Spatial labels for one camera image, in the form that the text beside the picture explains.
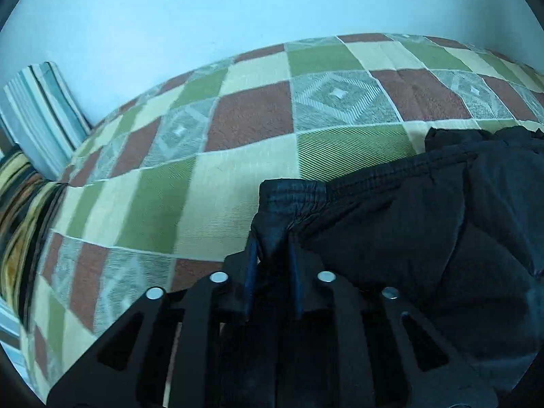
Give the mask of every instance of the black jacket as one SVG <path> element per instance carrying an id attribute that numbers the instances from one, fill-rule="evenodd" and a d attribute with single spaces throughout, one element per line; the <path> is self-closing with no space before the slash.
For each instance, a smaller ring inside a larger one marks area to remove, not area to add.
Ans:
<path id="1" fill-rule="evenodd" d="M 296 234 L 358 288 L 398 288 L 507 394 L 544 343 L 544 134 L 431 129 L 425 147 L 329 183 L 265 181 L 259 267 L 285 268 Z"/>

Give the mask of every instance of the checkered bedspread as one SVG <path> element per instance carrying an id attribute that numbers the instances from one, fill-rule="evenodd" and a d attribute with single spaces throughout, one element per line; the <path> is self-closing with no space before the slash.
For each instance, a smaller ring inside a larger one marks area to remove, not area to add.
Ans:
<path id="1" fill-rule="evenodd" d="M 22 351 L 42 397 L 150 286 L 190 286 L 242 250 L 269 178 L 330 180 L 420 153 L 431 126 L 544 122 L 544 76 L 433 37 L 302 40 L 177 76 L 76 152 Z"/>

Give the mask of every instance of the screw head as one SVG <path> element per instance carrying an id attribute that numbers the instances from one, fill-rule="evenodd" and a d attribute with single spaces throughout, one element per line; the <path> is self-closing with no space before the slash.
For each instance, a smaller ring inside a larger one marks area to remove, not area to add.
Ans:
<path id="1" fill-rule="evenodd" d="M 399 297 L 399 290 L 394 287 L 385 287 L 381 293 L 386 299 L 396 299 Z"/>
<path id="2" fill-rule="evenodd" d="M 209 280 L 211 282 L 215 282 L 216 284 L 220 284 L 221 282 L 225 282 L 228 279 L 228 274 L 224 271 L 216 271 L 215 273 L 211 274 L 209 277 Z"/>
<path id="3" fill-rule="evenodd" d="M 145 297 L 154 301 L 155 299 L 162 298 L 163 294 L 164 294 L 164 290 L 162 288 L 153 287 L 145 292 Z"/>
<path id="4" fill-rule="evenodd" d="M 320 271 L 317 273 L 317 279 L 321 282 L 333 282 L 336 279 L 336 275 L 332 271 Z"/>

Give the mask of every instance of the beige square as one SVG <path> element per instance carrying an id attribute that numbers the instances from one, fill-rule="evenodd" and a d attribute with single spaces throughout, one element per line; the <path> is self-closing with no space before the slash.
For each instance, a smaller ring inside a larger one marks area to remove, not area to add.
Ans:
<path id="1" fill-rule="evenodd" d="M 19 342 L 21 346 L 21 354 L 23 355 L 24 361 L 26 362 L 28 368 L 28 335 L 22 326 L 19 330 Z"/>
<path id="2" fill-rule="evenodd" d="M 540 124 L 536 121 L 522 121 L 519 119 L 517 123 L 524 126 L 527 130 L 530 130 L 531 132 L 536 132 L 538 129 L 544 132 L 544 124 Z"/>
<path id="3" fill-rule="evenodd" d="M 141 170 L 132 170 L 107 180 L 92 208 L 83 239 L 102 247 L 112 247 L 123 230 L 123 223 L 140 182 Z"/>
<path id="4" fill-rule="evenodd" d="M 524 84 L 527 89 L 530 89 L 534 92 L 542 92 L 542 89 L 537 86 L 537 84 L 531 80 L 531 77 L 525 73 L 523 69 L 517 64 L 511 63 L 509 61 L 501 60 L 508 69 L 510 69 L 515 76 Z"/>
<path id="5" fill-rule="evenodd" d="M 431 127 L 435 129 L 479 129 L 475 119 L 440 119 L 438 121 L 406 121 L 403 123 L 416 153 L 425 152 L 425 137 Z"/>
<path id="6" fill-rule="evenodd" d="M 36 325 L 44 335 L 47 337 L 49 332 L 49 296 L 51 294 L 51 287 L 42 277 L 37 277 L 36 288 L 34 291 L 34 297 L 32 305 L 32 313 Z"/>
<path id="7" fill-rule="evenodd" d="M 168 92 L 164 92 L 162 95 L 151 98 L 136 115 L 131 132 L 151 124 L 155 119 L 167 113 L 172 103 L 180 96 L 184 87 L 184 85 L 175 87 Z"/>
<path id="8" fill-rule="evenodd" d="M 198 156 L 177 226 L 180 258 L 222 261 L 244 249 L 264 180 L 300 178 L 296 136 Z"/>
<path id="9" fill-rule="evenodd" d="M 501 129 L 505 129 L 506 127 L 514 127 L 518 125 L 517 121 L 515 119 L 477 119 L 478 125 L 480 126 L 480 129 L 487 130 L 490 133 L 495 133 Z"/>
<path id="10" fill-rule="evenodd" d="M 117 129 L 120 122 L 121 122 L 121 117 L 119 116 L 115 118 L 112 122 L 104 125 L 101 132 L 96 135 L 96 139 L 94 143 L 92 144 L 89 155 L 92 152 L 97 151 L 100 147 L 105 146 L 107 143 L 109 143 L 112 140 L 113 134 L 115 133 L 115 130 Z"/>
<path id="11" fill-rule="evenodd" d="M 64 315 L 63 339 L 65 339 L 63 343 L 63 373 L 66 373 L 95 342 L 96 336 L 85 328 L 70 310 L 67 310 Z"/>
<path id="12" fill-rule="evenodd" d="M 220 95 L 267 86 L 290 78 L 287 53 L 240 61 L 228 68 Z"/>
<path id="13" fill-rule="evenodd" d="M 53 230 L 62 235 L 66 235 L 72 216 L 75 213 L 77 204 L 80 202 L 81 195 L 85 187 L 68 187 L 63 205 L 53 224 Z"/>
<path id="14" fill-rule="evenodd" d="M 35 390 L 37 396 L 43 403 L 45 403 L 47 401 L 47 395 L 49 394 L 51 386 L 49 386 L 44 374 L 41 372 L 40 366 L 36 362 L 34 363 L 34 378 L 36 380 L 37 388 L 35 388 Z"/>
<path id="15" fill-rule="evenodd" d="M 503 76 L 499 75 L 497 71 L 493 69 L 493 67 L 483 61 L 483 59 L 480 58 L 480 56 L 476 52 L 468 49 L 455 49 L 452 47 L 445 47 L 445 50 L 447 50 L 454 57 L 461 60 L 466 66 L 470 68 L 470 70 L 472 70 L 472 72 L 504 80 Z"/>
<path id="16" fill-rule="evenodd" d="M 348 43 L 346 46 L 367 70 L 425 69 L 425 64 L 398 41 Z"/>
<path id="17" fill-rule="evenodd" d="M 92 139 L 92 135 L 91 136 L 88 136 L 80 145 L 80 147 L 78 147 L 77 149 L 75 149 L 73 155 L 72 155 L 72 159 L 70 160 L 70 164 L 73 164 L 75 162 L 76 159 L 78 159 L 82 153 L 82 151 L 84 150 L 85 147 L 87 147 L 87 143 L 89 142 L 89 140 Z"/>

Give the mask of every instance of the striped pillow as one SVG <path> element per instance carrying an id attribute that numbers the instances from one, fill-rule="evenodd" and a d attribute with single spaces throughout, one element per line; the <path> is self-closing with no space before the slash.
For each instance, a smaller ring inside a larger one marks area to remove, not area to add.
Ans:
<path id="1" fill-rule="evenodd" d="M 0 295 L 25 329 L 37 262 L 65 188 L 45 180 L 18 146 L 0 163 Z"/>
<path id="2" fill-rule="evenodd" d="M 0 89 L 0 150 L 18 143 L 50 180 L 61 176 L 90 131 L 54 63 L 28 66 Z"/>

